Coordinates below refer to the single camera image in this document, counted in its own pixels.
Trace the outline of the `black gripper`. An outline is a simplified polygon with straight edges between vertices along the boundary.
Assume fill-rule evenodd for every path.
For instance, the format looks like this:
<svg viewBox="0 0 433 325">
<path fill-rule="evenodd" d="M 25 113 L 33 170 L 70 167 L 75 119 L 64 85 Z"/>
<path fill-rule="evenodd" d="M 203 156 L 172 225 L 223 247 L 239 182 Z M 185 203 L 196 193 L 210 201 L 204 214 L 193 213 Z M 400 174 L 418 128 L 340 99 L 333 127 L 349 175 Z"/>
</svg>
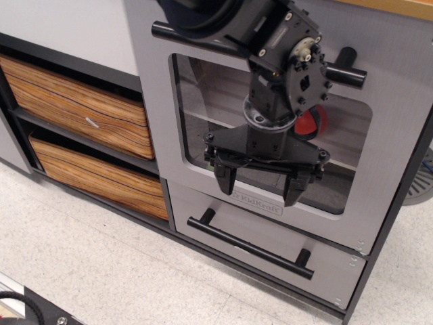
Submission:
<svg viewBox="0 0 433 325">
<path fill-rule="evenodd" d="M 310 183 L 329 162 L 329 152 L 291 131 L 268 133 L 245 124 L 208 131 L 203 136 L 205 157 L 214 167 L 220 190 L 231 195 L 238 169 L 256 169 L 286 175 L 284 206 L 298 202 Z"/>
</svg>

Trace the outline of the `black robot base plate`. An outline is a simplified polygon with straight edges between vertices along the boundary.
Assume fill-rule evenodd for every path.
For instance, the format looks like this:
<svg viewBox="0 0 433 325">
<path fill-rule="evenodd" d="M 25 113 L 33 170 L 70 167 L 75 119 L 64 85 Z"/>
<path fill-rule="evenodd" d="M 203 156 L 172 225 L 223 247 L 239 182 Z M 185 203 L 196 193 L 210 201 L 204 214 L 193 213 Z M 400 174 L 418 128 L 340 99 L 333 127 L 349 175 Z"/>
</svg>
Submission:
<svg viewBox="0 0 433 325">
<path fill-rule="evenodd" d="M 1 324 L 85 324 L 33 290 L 1 285 Z"/>
</svg>

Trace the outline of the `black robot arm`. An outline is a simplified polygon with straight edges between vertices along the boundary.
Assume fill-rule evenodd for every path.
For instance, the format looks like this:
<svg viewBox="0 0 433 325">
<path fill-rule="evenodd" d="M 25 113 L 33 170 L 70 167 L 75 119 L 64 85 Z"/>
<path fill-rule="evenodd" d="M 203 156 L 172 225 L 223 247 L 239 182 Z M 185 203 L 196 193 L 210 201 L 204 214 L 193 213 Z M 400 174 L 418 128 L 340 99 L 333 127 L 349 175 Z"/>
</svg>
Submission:
<svg viewBox="0 0 433 325">
<path fill-rule="evenodd" d="M 329 97 L 317 25 L 293 1 L 161 1 L 160 7 L 182 37 L 235 45 L 248 61 L 246 123 L 204 136 L 221 191 L 232 193 L 240 168 L 283 173 L 284 204 L 294 205 L 330 158 L 294 133 L 296 120 Z"/>
</svg>

